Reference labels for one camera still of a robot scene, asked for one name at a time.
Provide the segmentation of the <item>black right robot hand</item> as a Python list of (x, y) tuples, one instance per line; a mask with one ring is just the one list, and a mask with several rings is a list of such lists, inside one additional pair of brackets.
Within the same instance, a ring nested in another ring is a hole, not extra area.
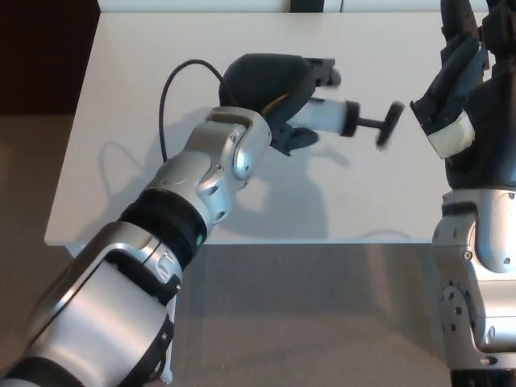
[(515, 3), (442, 1), (441, 69), (410, 108), (451, 189), (515, 187)]

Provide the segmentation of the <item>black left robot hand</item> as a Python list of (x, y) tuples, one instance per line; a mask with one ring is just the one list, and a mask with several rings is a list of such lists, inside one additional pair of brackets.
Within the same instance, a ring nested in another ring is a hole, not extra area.
[(318, 142), (305, 124), (289, 124), (318, 87), (337, 88), (341, 76), (333, 58), (276, 53), (248, 53), (229, 65), (218, 88), (221, 106), (259, 113), (269, 125), (270, 146), (289, 156)]

